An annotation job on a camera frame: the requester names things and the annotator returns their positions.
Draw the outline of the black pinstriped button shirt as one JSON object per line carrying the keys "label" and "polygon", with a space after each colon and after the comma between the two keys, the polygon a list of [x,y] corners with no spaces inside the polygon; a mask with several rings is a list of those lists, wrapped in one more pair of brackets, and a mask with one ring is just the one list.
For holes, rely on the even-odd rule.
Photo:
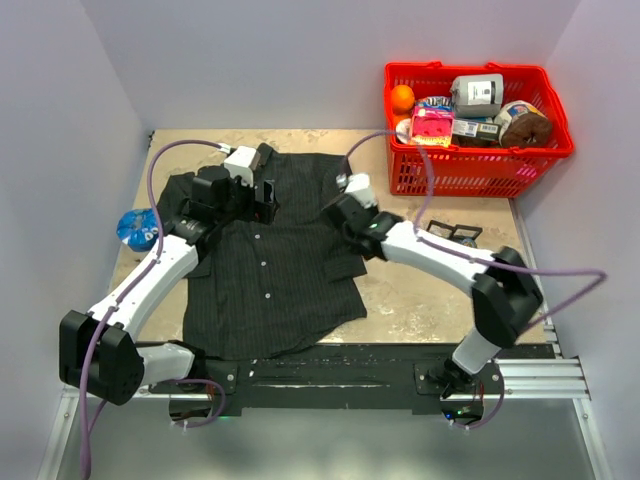
{"label": "black pinstriped button shirt", "polygon": [[338,194],[340,157],[258,151],[280,204],[274,222],[231,223],[187,277],[183,340],[226,360],[303,350],[367,315],[355,283],[364,262],[321,214]]}

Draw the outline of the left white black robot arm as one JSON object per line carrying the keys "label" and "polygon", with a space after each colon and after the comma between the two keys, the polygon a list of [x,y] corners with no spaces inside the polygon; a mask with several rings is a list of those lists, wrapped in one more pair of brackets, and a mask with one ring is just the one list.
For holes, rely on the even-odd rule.
{"label": "left white black robot arm", "polygon": [[220,243],[234,221],[273,222],[279,203],[271,179],[257,182],[228,167],[207,167],[165,224],[165,232],[129,276],[86,313],[59,325],[59,377],[114,405],[142,386],[173,381],[185,392],[207,380],[201,350],[180,341],[140,342],[150,315],[175,285]]}

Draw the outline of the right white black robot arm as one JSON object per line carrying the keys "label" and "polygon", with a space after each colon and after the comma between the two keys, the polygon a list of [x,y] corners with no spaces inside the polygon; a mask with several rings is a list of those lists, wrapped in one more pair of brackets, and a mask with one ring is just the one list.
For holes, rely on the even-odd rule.
{"label": "right white black robot arm", "polygon": [[515,344],[542,304],[532,272],[510,247],[497,253],[466,247],[375,205],[365,207],[346,193],[326,205],[323,214],[362,258],[414,268],[471,299],[474,324],[442,367],[456,392],[469,392],[480,382],[485,364]]}

